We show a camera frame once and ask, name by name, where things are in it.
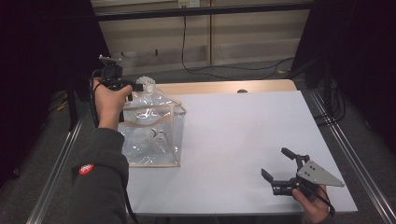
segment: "clear plastic bag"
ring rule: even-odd
[[[131,167],[180,166],[186,110],[165,93],[134,92],[123,108],[119,132],[125,136],[122,153]]]

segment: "person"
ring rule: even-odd
[[[124,137],[118,132],[119,115],[132,87],[111,91],[94,80],[99,125],[89,145],[80,152],[73,168],[73,189],[67,223],[127,223],[124,191],[128,184],[128,161],[121,149]],[[294,198],[304,208],[303,223],[332,223],[329,207],[318,199],[307,199],[299,190]],[[325,198],[322,190],[318,194]]]

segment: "gray floor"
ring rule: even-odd
[[[274,62],[244,63],[238,64],[249,68],[264,67]],[[278,69],[290,68],[291,61],[282,63]],[[216,73],[219,76],[233,79],[258,79],[266,77],[272,70],[246,71],[232,68],[209,68],[205,73]],[[219,81],[224,80],[219,77],[208,75],[189,74],[184,70],[167,71],[161,73],[146,74],[152,77],[157,83],[172,82],[192,82],[192,81]],[[282,78],[284,75],[275,74],[272,78]],[[130,76],[135,80],[140,76]],[[303,92],[308,106],[313,115],[318,115],[310,90],[304,86],[304,77],[295,79],[296,86]],[[87,106],[80,103],[79,114],[82,108]],[[9,180],[0,191],[0,223],[26,223],[33,210],[35,203],[44,188],[54,163],[57,160],[60,150],[64,145],[64,140],[68,135],[68,110],[53,111],[50,113],[47,125],[37,139],[34,148],[24,160],[21,167],[21,177]],[[375,132],[366,128],[365,119],[350,102],[346,104],[346,117],[339,122],[342,130],[355,148],[359,158],[372,176],[375,183],[382,190],[392,207],[396,206],[396,158],[385,146],[382,138]],[[62,171],[60,182],[54,191],[48,210],[44,215],[42,223],[64,223],[68,211],[68,197],[71,189],[70,167],[78,158],[78,150],[87,146],[90,138],[90,131],[93,129],[92,118],[88,111],[82,121],[73,150],[70,153],[67,163]],[[372,200],[362,186],[358,176],[348,163],[344,152],[334,139],[333,134],[327,126],[319,128],[328,147],[337,162],[337,165],[351,191],[352,197],[358,206],[359,212],[353,214],[338,214],[338,223],[384,223],[377,212]],[[142,223],[154,223],[155,217],[140,217]],[[167,220],[160,218],[159,223],[168,221],[169,223],[272,223],[265,221],[266,217],[173,217]]]

